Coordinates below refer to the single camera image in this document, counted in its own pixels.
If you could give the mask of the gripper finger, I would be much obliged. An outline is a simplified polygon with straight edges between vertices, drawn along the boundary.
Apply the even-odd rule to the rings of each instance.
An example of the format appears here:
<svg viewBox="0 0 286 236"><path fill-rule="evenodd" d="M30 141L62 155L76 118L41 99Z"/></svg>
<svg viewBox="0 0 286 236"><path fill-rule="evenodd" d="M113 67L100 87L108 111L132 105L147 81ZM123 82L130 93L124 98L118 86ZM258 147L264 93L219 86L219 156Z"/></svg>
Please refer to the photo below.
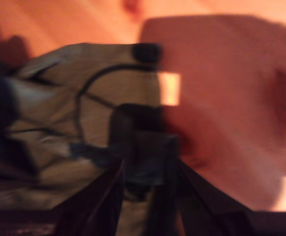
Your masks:
<svg viewBox="0 0 286 236"><path fill-rule="evenodd" d="M87 187L60 204L65 210L54 235L114 236L120 218L124 189L124 161L119 161Z"/></svg>
<svg viewBox="0 0 286 236"><path fill-rule="evenodd" d="M181 160L165 163L149 213L151 236L252 236L247 208Z"/></svg>

